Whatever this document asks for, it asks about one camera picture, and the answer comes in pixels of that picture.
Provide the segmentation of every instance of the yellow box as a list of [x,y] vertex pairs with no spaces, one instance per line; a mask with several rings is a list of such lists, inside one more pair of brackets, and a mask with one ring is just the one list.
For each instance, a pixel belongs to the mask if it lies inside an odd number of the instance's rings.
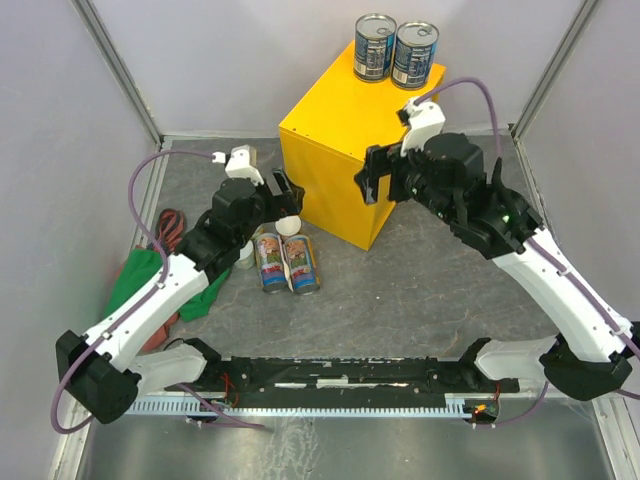
[[365,205],[353,176],[367,147],[398,142],[405,127],[396,112],[410,97],[437,87],[446,68],[434,64],[427,85],[402,90],[390,79],[366,83],[353,73],[354,42],[340,54],[280,123],[287,175],[305,189],[302,218],[368,250],[395,206],[389,178],[378,203]]

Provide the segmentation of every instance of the gray floor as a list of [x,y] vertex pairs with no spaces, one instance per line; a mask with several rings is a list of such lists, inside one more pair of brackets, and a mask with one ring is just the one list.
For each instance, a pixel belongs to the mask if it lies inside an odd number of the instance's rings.
[[[473,140],[490,171],[492,138]],[[277,139],[180,140],[172,148],[229,151],[243,143],[258,149],[263,173],[282,164]],[[526,192],[510,137],[503,143],[505,183]],[[157,211],[181,209],[193,225],[223,178],[222,167],[206,159],[171,156]],[[257,270],[236,269],[209,316],[179,322],[172,337],[198,336],[224,356],[443,358],[459,356],[479,337],[527,340],[556,333],[515,281],[414,202],[396,207],[369,252],[312,225],[303,233],[313,242],[319,292],[266,294]]]
[[[491,151],[490,139],[476,141]],[[239,143],[173,146],[213,151]],[[263,172],[281,163],[277,140],[250,143]],[[506,150],[506,183],[524,191],[515,152]],[[182,209],[193,225],[222,178],[221,167],[205,160],[171,158],[158,211]],[[482,336],[515,340],[555,333],[519,285],[417,204],[399,205],[368,253],[310,225],[304,232],[323,277],[318,293],[269,295],[255,270],[237,270],[209,316],[178,323],[172,336],[198,336],[223,355],[456,357]],[[501,404],[501,418],[509,418],[531,402],[503,398]],[[160,416],[94,423],[78,478],[613,478],[592,406],[573,400],[548,399],[536,415],[495,430],[424,418],[251,420],[268,431],[198,430]]]
[[[503,400],[502,409],[528,402]],[[86,480],[605,480],[590,404],[548,400],[518,425],[462,420],[254,418],[269,430],[203,429],[170,417],[95,424]]]

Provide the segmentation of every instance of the food can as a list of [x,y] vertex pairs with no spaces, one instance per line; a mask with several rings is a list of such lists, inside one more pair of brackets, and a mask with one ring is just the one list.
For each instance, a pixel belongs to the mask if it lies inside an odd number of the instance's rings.
[[398,28],[391,81],[415,90],[427,84],[438,45],[438,29],[426,22],[407,22]]
[[291,286],[295,293],[306,295],[320,288],[311,240],[306,235],[294,235],[284,242],[286,261],[291,272]]
[[356,52],[353,71],[365,82],[379,82],[389,76],[396,21],[370,13],[356,21]]
[[286,289],[288,284],[278,236],[273,233],[258,235],[255,239],[255,251],[262,290],[273,293]]

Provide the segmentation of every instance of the green cloth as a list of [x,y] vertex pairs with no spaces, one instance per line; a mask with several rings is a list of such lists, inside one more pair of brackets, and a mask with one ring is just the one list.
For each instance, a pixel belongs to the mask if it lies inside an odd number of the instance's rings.
[[[129,298],[140,290],[145,283],[162,266],[162,257],[153,250],[135,249],[129,254],[126,263],[122,267],[120,276],[116,280],[111,292],[111,298],[107,303],[104,317],[108,317],[120,308]],[[194,295],[191,300],[178,309],[180,317],[185,322],[189,322],[199,317],[204,317],[209,313],[211,304],[218,297],[218,290],[229,275],[229,270],[224,272],[211,285],[202,292]]]

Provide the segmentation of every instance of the white wall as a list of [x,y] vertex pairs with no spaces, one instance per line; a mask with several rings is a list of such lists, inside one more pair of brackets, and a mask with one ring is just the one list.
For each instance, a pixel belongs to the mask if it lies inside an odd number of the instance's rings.
[[[554,231],[611,305],[640,321],[640,3],[601,2],[524,137]],[[628,389],[640,391],[640,368]],[[640,402],[630,402],[640,432]]]
[[[441,33],[436,61],[494,93],[515,122],[581,0],[94,0],[164,133],[274,135],[277,125],[380,11]],[[448,127],[489,126],[479,93],[445,94]]]
[[98,320],[153,145],[70,2],[5,3],[0,65],[0,470],[39,480],[58,440],[54,342]]

